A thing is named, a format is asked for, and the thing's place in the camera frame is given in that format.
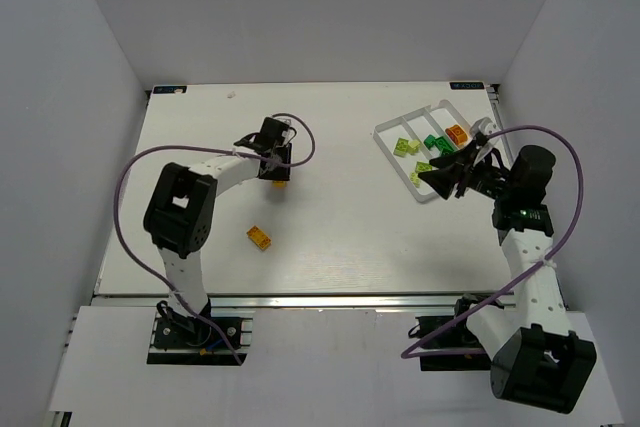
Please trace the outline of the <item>yellow round printed brick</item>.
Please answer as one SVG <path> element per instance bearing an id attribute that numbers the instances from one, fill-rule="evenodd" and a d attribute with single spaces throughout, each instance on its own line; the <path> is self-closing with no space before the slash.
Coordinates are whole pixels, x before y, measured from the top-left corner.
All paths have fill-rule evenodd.
<path id="1" fill-rule="evenodd" d="M 467 132 L 458 124 L 446 128 L 445 133 L 456 146 L 462 146 L 468 141 Z"/>

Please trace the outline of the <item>lime green small brick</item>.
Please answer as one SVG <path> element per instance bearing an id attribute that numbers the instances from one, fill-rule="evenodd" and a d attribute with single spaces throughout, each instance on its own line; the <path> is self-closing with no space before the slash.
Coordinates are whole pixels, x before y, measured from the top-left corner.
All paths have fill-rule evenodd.
<path id="1" fill-rule="evenodd" d="M 423 172 L 429 172 L 433 169 L 433 167 L 428 162 L 417 161 L 415 165 L 414 172 L 416 174 L 420 174 Z"/>

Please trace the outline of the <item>green upside-down plate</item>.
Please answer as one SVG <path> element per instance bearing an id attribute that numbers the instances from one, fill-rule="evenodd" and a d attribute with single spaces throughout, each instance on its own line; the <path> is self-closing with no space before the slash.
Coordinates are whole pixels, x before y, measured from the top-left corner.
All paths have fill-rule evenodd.
<path id="1" fill-rule="evenodd" d="M 455 148 L 443 136 L 440 136 L 435 140 L 435 146 L 441 155 L 449 155 L 455 152 Z"/>

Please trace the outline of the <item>dark green brick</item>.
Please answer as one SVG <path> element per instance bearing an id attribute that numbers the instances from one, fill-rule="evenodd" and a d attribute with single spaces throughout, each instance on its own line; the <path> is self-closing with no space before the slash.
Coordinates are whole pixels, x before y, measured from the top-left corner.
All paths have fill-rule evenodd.
<path id="1" fill-rule="evenodd" d="M 437 138 L 434 135 L 428 135 L 423 143 L 428 149 L 434 148 L 437 145 Z"/>

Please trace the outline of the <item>lime green 2x3 brick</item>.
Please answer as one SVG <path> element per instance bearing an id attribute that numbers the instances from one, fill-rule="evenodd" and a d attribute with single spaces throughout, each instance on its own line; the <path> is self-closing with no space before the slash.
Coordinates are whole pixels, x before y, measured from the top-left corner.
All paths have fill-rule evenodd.
<path id="1" fill-rule="evenodd" d="M 404 157 L 408 153 L 409 141 L 404 138 L 398 138 L 393 150 L 393 154 L 399 157 Z"/>

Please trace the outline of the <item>lime green 2x2 brick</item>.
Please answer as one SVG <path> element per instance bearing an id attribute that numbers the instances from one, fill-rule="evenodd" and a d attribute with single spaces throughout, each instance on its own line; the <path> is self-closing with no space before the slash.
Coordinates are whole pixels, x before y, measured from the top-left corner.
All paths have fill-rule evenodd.
<path id="1" fill-rule="evenodd" d="M 420 150 L 421 142 L 419 140 L 410 140 L 407 144 L 407 152 L 411 155 L 415 155 Z"/>

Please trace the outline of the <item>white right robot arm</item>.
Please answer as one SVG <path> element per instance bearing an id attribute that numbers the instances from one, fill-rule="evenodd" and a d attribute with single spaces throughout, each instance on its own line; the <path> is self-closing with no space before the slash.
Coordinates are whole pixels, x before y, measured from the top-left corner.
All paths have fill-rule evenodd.
<path id="1" fill-rule="evenodd" d="M 486 141 L 432 161 L 420 174 L 442 198 L 476 191 L 494 202 L 492 225 L 512 277 L 512 310 L 498 298 L 465 294 L 455 325 L 428 333 L 436 356 L 486 356 L 493 395 L 560 414 L 573 411 L 596 364 L 594 344 L 578 336 L 566 312 L 550 259 L 553 225 L 544 203 L 555 156 L 523 147 L 512 167 Z"/>

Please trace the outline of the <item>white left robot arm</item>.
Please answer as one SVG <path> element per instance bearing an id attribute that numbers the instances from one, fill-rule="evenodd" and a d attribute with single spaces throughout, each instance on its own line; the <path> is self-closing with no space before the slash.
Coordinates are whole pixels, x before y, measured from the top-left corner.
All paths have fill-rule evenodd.
<path id="1" fill-rule="evenodd" d="M 184 166 L 168 163 L 161 171 L 143 218 L 143 228 L 162 259 L 171 284 L 169 307 L 185 317 L 210 315 L 200 250 L 211 234 L 217 198 L 252 179 L 266 179 L 291 160 L 291 123 L 264 119 L 256 134 L 234 143 L 236 150 Z"/>

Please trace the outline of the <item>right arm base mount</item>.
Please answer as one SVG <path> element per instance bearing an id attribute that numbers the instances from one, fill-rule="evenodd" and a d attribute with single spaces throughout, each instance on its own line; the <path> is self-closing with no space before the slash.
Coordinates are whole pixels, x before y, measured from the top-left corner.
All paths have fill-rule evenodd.
<path id="1" fill-rule="evenodd" d="M 408 331 L 408 338 L 414 340 L 423 338 L 485 298 L 488 298 L 488 295 L 464 294 L 456 301 L 453 315 L 417 317 L 417 324 Z M 480 348 L 478 339 L 466 328 L 466 322 L 463 321 L 431 340 L 423 350 L 478 350 Z M 489 371 L 491 367 L 491 361 L 485 353 L 421 357 L 419 361 L 421 372 Z"/>

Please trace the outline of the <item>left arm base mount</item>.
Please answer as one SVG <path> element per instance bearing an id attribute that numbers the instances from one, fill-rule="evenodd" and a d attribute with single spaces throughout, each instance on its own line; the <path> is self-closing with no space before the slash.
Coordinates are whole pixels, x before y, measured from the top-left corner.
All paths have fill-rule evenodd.
<path id="1" fill-rule="evenodd" d="M 253 319 L 223 315 L 213 321 L 221 328 L 240 362 L 222 336 L 210 325 L 185 317 L 168 305 L 156 304 L 152 332 L 146 357 L 148 365 L 234 366 L 242 365 L 252 340 Z"/>

